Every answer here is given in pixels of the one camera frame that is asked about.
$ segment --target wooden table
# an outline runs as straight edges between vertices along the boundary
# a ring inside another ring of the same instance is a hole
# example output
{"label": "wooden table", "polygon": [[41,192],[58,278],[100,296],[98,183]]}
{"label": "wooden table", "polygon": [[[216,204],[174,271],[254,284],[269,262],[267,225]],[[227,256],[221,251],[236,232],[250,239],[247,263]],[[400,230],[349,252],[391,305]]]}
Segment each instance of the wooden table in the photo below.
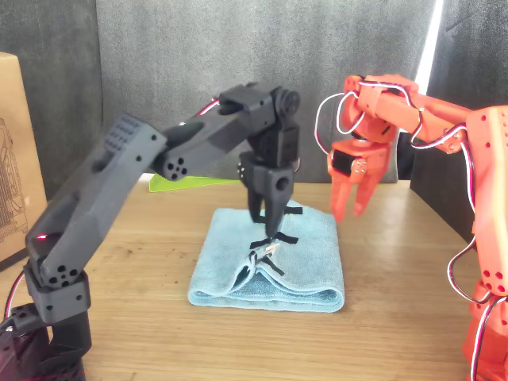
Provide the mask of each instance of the wooden table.
{"label": "wooden table", "polygon": [[[329,212],[329,184],[294,199]],[[138,183],[87,266],[89,381],[447,380],[468,371],[468,303],[446,265],[465,243],[410,189],[381,185],[362,218],[339,226],[346,303],[335,314],[192,306],[187,286],[218,207],[246,208],[228,184],[149,194]],[[471,254],[457,266],[467,290]],[[0,299],[21,270],[0,273]],[[27,302],[25,284],[14,305]]]}

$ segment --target screw hole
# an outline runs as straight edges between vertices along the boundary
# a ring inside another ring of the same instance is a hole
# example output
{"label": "screw hole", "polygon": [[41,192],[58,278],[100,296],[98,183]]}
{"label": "screw hole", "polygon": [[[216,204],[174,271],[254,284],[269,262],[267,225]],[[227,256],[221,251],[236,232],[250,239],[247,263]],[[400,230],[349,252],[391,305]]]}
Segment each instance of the screw hole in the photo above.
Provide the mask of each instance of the screw hole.
{"label": "screw hole", "polygon": [[283,191],[286,189],[286,187],[289,185],[289,180],[286,177],[281,177],[277,180],[277,183],[275,184],[275,187],[278,191]]}

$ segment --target cardboard box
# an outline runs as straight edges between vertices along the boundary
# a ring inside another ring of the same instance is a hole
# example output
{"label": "cardboard box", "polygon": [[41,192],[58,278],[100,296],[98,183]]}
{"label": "cardboard box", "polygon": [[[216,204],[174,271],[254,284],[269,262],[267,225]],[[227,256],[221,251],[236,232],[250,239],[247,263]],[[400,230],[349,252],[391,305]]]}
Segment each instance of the cardboard box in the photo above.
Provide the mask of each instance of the cardboard box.
{"label": "cardboard box", "polygon": [[45,207],[19,62],[0,52],[0,261],[25,247],[25,234]]}

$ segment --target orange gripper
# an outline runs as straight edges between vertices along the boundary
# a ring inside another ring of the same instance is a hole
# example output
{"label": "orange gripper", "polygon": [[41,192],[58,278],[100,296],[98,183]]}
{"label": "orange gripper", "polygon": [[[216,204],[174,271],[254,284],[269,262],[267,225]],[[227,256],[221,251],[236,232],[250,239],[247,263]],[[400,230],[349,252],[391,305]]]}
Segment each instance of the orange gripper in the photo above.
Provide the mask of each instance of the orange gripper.
{"label": "orange gripper", "polygon": [[341,140],[328,154],[328,173],[332,176],[332,211],[342,221],[345,203],[353,184],[358,184],[354,214],[360,216],[388,169],[391,144],[367,140]]}

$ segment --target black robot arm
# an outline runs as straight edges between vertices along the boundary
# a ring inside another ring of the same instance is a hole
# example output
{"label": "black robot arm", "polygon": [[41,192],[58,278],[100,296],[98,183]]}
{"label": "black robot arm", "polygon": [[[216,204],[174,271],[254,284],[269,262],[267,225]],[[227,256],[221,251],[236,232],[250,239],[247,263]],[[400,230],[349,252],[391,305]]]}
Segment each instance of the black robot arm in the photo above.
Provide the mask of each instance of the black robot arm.
{"label": "black robot arm", "polygon": [[[292,116],[298,93],[249,83],[222,93],[219,102],[206,114],[163,132],[120,116],[50,201],[26,235],[29,261],[24,272],[33,303],[16,307],[0,323],[0,348],[10,348],[0,352],[0,381],[80,366],[91,347],[84,268],[147,169],[178,181],[247,140],[252,152],[241,154],[239,177],[248,188],[253,220],[266,224],[268,237],[275,235],[293,192],[298,126]],[[260,216],[263,200],[265,217]],[[52,327],[51,342],[46,327]],[[84,379],[81,373],[75,379]]]}

